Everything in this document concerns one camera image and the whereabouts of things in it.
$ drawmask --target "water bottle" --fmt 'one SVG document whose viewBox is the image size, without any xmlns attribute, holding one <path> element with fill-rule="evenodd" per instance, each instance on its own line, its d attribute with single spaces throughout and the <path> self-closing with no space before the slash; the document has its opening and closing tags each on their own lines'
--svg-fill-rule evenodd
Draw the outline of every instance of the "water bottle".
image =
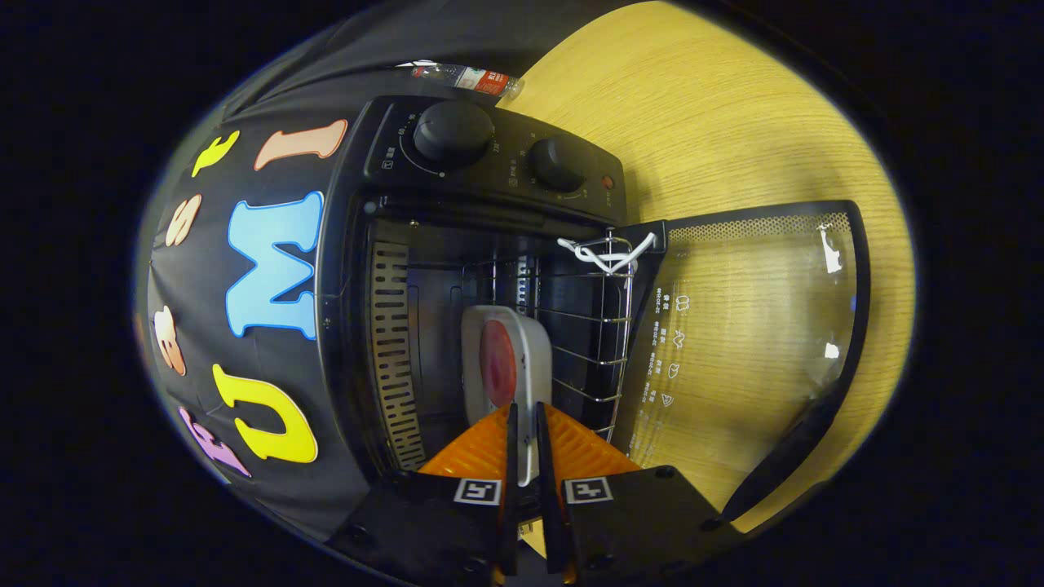
<svg viewBox="0 0 1044 587">
<path fill-rule="evenodd" d="M 429 79 L 451 88 L 474 90 L 491 96 L 503 96 L 508 99 L 517 97 L 525 84 L 518 77 L 512 77 L 505 73 L 452 64 L 414 67 L 413 77 Z"/>
</svg>

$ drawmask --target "white string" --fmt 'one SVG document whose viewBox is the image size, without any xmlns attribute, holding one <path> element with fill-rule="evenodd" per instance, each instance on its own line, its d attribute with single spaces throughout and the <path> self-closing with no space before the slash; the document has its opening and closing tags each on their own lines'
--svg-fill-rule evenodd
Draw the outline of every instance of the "white string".
<svg viewBox="0 0 1044 587">
<path fill-rule="evenodd" d="M 604 255 L 595 255 L 587 246 L 578 246 L 575 240 L 568 240 L 565 238 L 559 239 L 559 244 L 572 252 L 577 259 L 587 263 L 594 263 L 607 274 L 614 274 L 619 271 L 620 267 L 626 266 L 632 262 L 635 262 L 635 268 L 637 268 L 638 262 L 636 259 L 638 259 L 638 256 L 644 253 L 646 249 L 651 246 L 654 242 L 656 242 L 656 235 L 649 233 L 646 235 L 645 240 L 643 240 L 638 246 L 635 246 L 635 250 L 631 253 L 609 253 Z M 617 261 L 617 263 L 613 266 L 609 266 L 603 261 Z"/>
</svg>

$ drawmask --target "oven vent slot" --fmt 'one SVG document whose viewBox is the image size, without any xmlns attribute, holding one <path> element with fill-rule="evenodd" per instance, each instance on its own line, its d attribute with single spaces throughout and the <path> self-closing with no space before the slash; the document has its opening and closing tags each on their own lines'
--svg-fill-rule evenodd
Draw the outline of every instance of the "oven vent slot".
<svg viewBox="0 0 1044 587">
<path fill-rule="evenodd" d="M 413 358 L 409 346 L 406 266 L 409 248 L 375 242 L 370 285 L 370 334 L 377 397 L 392 452 L 401 469 L 414 471 L 426 461 L 417 418 Z"/>
</svg>

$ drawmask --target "timer knob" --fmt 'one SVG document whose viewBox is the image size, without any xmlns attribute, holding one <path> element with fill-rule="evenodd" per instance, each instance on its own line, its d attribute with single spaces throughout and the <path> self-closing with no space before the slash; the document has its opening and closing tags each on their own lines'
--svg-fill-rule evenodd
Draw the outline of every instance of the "timer knob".
<svg viewBox="0 0 1044 587">
<path fill-rule="evenodd" d="M 421 155 L 456 167 L 481 159 L 492 138 L 490 115 L 473 103 L 459 100 L 428 107 L 413 130 L 413 144 Z"/>
<path fill-rule="evenodd" d="M 587 142 L 569 135 L 541 139 L 529 147 L 529 166 L 543 183 L 559 191 L 575 191 L 598 161 Z"/>
</svg>

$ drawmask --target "ventilation grille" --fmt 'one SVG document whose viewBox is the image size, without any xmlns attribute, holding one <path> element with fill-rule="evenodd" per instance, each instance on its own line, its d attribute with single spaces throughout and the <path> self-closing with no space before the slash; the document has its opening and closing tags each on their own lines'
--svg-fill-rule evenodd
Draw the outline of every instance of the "ventilation grille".
<svg viewBox="0 0 1044 587">
<path fill-rule="evenodd" d="M 707 242 L 755 236 L 814 234 L 821 226 L 827 227 L 827 232 L 852 232 L 848 214 L 832 212 L 813 216 L 775 216 L 673 229 L 670 231 L 670 239 L 680 242 Z"/>
<path fill-rule="evenodd" d="M 406 265 L 409 248 L 374 244 L 370 286 L 370 334 L 373 339 L 377 396 L 384 428 L 399 468 L 417 470 L 426 460 L 417 419 L 410 375 Z"/>
</svg>

